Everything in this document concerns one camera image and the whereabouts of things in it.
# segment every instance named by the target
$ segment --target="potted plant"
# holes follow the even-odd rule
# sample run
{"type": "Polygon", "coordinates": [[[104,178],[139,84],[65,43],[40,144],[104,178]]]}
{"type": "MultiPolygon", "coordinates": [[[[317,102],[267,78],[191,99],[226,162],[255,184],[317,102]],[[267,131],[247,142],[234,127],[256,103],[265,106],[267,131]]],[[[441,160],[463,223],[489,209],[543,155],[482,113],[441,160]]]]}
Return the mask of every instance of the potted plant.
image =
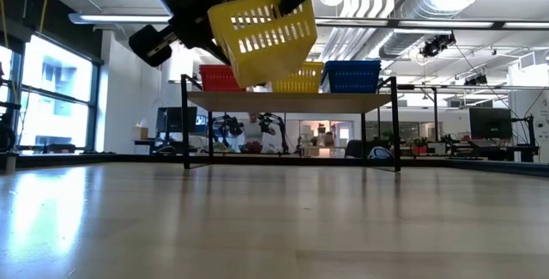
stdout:
{"type": "Polygon", "coordinates": [[[393,131],[392,130],[385,130],[381,133],[381,136],[385,137],[386,140],[393,140],[393,131]]]}
{"type": "Polygon", "coordinates": [[[427,137],[416,137],[412,140],[412,144],[416,155],[427,153],[427,137]]]}

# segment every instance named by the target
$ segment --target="red basket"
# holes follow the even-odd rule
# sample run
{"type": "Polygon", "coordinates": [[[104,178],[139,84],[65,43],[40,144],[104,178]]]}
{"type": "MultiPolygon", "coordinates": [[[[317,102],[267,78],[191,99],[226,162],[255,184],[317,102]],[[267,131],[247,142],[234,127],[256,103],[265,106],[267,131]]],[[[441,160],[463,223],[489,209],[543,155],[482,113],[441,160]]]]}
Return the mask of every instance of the red basket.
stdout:
{"type": "Polygon", "coordinates": [[[204,91],[246,92],[246,88],[238,86],[232,69],[228,65],[201,65],[199,72],[202,76],[204,91]]]}

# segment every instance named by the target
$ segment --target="spotlight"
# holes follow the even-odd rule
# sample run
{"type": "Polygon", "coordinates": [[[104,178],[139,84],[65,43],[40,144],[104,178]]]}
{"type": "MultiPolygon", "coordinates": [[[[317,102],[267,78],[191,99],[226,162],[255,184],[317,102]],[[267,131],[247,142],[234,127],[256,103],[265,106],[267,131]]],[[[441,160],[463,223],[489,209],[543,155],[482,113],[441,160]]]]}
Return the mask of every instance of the spotlight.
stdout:
{"type": "Polygon", "coordinates": [[[450,35],[437,35],[435,39],[426,41],[419,53],[425,58],[436,57],[438,53],[447,49],[452,44],[455,44],[453,32],[450,35]]]}
{"type": "Polygon", "coordinates": [[[486,75],[485,74],[479,74],[477,76],[473,76],[471,78],[468,78],[463,83],[463,86],[486,85],[487,83],[488,83],[488,79],[486,78],[486,75]]]}

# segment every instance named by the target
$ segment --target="computer monitor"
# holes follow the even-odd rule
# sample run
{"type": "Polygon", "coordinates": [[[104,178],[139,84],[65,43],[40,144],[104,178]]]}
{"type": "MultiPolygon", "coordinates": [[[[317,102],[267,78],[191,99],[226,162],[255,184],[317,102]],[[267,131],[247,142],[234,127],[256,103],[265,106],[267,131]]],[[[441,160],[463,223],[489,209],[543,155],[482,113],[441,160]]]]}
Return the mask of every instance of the computer monitor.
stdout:
{"type": "Polygon", "coordinates": [[[472,139],[511,139],[511,111],[505,108],[469,108],[472,139]]]}
{"type": "MultiPolygon", "coordinates": [[[[189,132],[196,130],[196,107],[187,107],[189,114],[189,132]]],[[[181,107],[160,107],[156,116],[156,130],[170,133],[183,132],[181,107]]]]}

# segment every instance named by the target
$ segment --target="shelf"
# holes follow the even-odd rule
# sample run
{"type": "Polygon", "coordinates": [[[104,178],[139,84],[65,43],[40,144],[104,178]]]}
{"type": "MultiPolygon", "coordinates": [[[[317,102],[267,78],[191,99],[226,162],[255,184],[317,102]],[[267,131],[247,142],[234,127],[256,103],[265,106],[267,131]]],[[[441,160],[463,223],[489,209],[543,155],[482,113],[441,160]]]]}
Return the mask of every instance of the shelf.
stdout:
{"type": "Polygon", "coordinates": [[[210,112],[367,113],[391,101],[390,94],[273,94],[189,92],[210,112]]]}

